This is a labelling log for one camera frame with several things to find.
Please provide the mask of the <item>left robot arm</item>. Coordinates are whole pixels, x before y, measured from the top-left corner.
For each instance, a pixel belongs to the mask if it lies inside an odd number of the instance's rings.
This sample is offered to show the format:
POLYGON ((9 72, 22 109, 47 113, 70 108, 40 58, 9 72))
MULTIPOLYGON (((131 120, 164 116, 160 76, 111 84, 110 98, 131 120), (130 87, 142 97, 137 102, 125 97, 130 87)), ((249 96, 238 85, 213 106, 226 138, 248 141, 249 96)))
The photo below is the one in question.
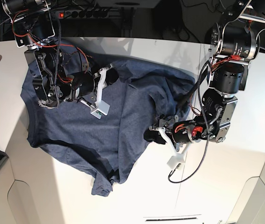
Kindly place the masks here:
POLYGON ((180 101, 186 104, 199 92, 203 81, 208 88, 198 95, 201 112, 192 120, 160 119, 144 133, 144 139, 178 146, 201 140, 222 142, 229 130, 237 104, 236 94, 246 86, 250 61, 261 50, 260 33, 265 30, 265 0, 237 0, 227 7, 211 35, 212 57, 203 65, 198 81, 180 101))

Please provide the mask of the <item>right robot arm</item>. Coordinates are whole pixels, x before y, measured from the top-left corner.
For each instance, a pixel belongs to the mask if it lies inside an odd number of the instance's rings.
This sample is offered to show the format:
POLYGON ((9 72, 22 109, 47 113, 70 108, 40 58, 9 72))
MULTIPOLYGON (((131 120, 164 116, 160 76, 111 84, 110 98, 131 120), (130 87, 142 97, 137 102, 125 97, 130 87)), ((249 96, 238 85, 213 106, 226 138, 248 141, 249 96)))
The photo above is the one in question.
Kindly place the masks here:
POLYGON ((48 0, 1 3, 11 20, 17 46, 26 46, 27 62, 37 66, 32 84, 38 104, 48 109, 72 101, 91 109, 102 104, 103 89, 119 78, 112 64, 99 68, 91 56, 72 44, 67 46, 74 52, 64 51, 60 19, 51 11, 48 0))

